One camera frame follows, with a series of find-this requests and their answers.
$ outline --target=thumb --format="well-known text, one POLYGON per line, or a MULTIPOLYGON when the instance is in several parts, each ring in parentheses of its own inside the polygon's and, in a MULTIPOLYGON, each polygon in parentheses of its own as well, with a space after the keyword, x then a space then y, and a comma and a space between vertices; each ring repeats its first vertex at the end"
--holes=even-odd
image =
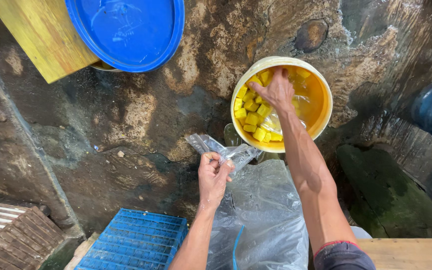
POLYGON ((226 179, 232 170, 234 170, 233 161, 228 159, 225 163, 223 163, 223 165, 221 165, 221 167, 219 167, 219 172, 217 173, 216 178, 226 182, 226 179))
POLYGON ((267 91, 266 87, 262 87, 259 83, 256 82, 250 82, 249 84, 251 88, 256 91, 256 93, 258 93, 263 98, 265 97, 267 91))

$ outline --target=hand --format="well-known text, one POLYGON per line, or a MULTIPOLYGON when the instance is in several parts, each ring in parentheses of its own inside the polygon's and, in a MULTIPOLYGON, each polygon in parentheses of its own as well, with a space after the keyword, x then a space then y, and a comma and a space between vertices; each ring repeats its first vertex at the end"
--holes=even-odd
POLYGON ((201 155, 199 164, 199 206, 202 210, 216 210, 223 199, 226 181, 231 182, 228 175, 234 169, 233 161, 227 160, 220 167, 220 156, 215 152, 206 152, 201 155))
POLYGON ((294 89, 293 84, 288 80, 287 69, 277 66, 273 74, 273 79, 267 87, 262 87, 255 82, 250 82, 250 84, 263 99, 276 109, 276 111, 294 111, 294 106, 291 104, 294 89))

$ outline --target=concrete floor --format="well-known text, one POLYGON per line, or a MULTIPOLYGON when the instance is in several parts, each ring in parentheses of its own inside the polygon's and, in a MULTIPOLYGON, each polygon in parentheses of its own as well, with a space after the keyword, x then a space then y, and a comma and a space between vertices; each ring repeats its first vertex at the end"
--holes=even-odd
POLYGON ((199 155, 183 138, 223 141, 234 86, 272 55, 327 79, 333 115, 316 143, 336 179, 336 147, 351 143, 382 144, 431 181, 432 136, 408 110, 432 82, 431 1, 187 0, 185 9, 179 49, 160 69, 87 67, 52 84, 0 21, 0 197, 48 205, 56 224, 87 236, 122 207, 192 220, 199 155))

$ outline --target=sleeve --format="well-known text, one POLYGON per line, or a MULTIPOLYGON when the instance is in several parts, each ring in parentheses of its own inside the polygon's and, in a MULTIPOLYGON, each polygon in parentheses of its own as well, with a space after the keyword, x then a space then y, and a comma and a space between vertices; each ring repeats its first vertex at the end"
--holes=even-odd
POLYGON ((316 270, 376 270, 371 258, 357 244, 335 241, 324 244, 314 255, 316 270))

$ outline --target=plastic wrap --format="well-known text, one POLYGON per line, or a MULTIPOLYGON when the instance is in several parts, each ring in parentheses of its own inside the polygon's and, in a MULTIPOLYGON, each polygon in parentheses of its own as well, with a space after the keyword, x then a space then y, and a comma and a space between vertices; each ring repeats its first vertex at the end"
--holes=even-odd
MULTIPOLYGON (((301 114, 301 111, 299 111, 300 104, 301 103, 309 104, 309 98, 304 95, 294 95, 291 103, 294 105, 296 114, 300 116, 301 114)), ((299 121, 301 121, 301 124, 303 124, 304 128, 306 129, 306 122, 303 121, 302 119, 300 119, 299 121)), ((261 127, 265 128, 266 130, 277 133, 279 135, 283 135, 283 131, 281 130, 281 123, 279 122, 279 117, 278 114, 276 113, 276 109, 273 108, 271 110, 269 115, 261 123, 261 127)))
POLYGON ((241 270, 307 270, 308 249, 301 200, 283 161, 247 165, 227 183, 214 217, 207 269, 236 269, 234 257, 241 270))
POLYGON ((236 175, 239 170, 241 170, 258 154, 256 148, 247 144, 225 147, 207 134, 198 135, 194 133, 187 136, 185 139, 201 155, 206 152, 218 153, 220 155, 218 160, 220 166, 225 161, 231 159, 234 163, 235 169, 229 174, 230 176, 236 175))

